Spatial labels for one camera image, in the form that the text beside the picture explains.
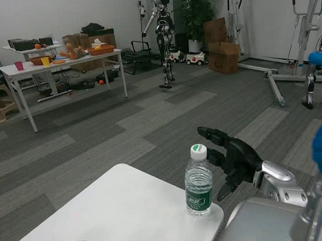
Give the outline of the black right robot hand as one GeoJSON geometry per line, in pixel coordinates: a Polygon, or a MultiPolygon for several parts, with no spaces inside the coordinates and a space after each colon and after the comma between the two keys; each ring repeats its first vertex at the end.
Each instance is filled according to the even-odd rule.
{"type": "Polygon", "coordinates": [[[217,194],[218,202],[234,192],[242,182],[253,182],[254,174],[261,170],[263,160],[249,144],[221,130],[205,126],[198,127],[197,132],[200,136],[226,150],[226,153],[221,153],[212,148],[207,149],[209,163],[220,167],[226,175],[225,184],[217,194]]]}

